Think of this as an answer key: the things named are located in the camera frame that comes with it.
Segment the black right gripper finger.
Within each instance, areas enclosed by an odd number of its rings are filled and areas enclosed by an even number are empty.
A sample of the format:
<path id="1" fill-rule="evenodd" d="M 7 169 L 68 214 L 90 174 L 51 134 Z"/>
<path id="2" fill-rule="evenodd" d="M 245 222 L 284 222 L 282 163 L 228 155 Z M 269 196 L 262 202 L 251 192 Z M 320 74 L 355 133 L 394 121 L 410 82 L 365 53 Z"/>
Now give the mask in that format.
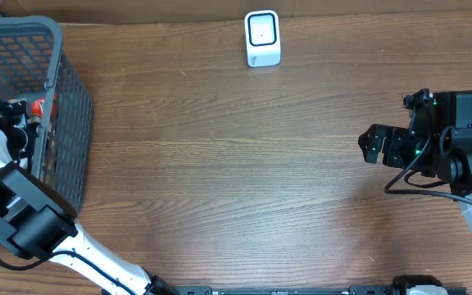
<path id="1" fill-rule="evenodd" d="M 379 156 L 383 154 L 383 141 L 372 141 L 365 146 L 365 161 L 370 164 L 376 164 Z"/>
<path id="2" fill-rule="evenodd" d="M 359 138 L 360 148 L 382 148 L 384 140 L 393 132 L 388 125 L 372 124 Z"/>

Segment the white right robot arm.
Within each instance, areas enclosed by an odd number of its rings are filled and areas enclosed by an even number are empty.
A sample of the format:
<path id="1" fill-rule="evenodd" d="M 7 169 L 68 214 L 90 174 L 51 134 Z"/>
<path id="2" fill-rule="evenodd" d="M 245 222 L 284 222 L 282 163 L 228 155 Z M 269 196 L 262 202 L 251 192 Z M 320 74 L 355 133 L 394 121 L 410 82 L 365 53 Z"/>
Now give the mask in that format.
<path id="1" fill-rule="evenodd" d="M 406 128 L 373 124 L 358 138 L 364 160 L 400 169 L 386 194 L 458 202 L 472 234 L 472 90 L 405 95 Z"/>

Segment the orange long snack packet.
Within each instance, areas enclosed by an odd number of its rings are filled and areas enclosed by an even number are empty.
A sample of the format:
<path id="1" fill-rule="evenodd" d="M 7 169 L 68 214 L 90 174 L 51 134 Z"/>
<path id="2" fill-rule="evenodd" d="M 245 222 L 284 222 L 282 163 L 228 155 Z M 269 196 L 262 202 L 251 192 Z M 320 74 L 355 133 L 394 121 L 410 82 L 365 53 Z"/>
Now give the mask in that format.
<path id="1" fill-rule="evenodd" d="M 44 103 L 46 102 L 46 95 L 40 94 L 33 99 L 30 108 L 29 123 L 40 124 L 43 118 Z"/>

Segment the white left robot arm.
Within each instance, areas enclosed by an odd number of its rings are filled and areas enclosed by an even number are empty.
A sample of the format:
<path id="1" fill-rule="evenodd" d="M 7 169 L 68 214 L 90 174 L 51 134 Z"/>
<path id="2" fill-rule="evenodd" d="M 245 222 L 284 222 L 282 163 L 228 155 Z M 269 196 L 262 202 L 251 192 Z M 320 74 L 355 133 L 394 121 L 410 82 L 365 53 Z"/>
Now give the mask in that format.
<path id="1" fill-rule="evenodd" d="M 104 294 L 174 294 L 163 279 L 90 236 L 74 207 L 30 173 L 35 136 L 26 101 L 0 101 L 0 266 L 25 271 L 50 261 Z"/>

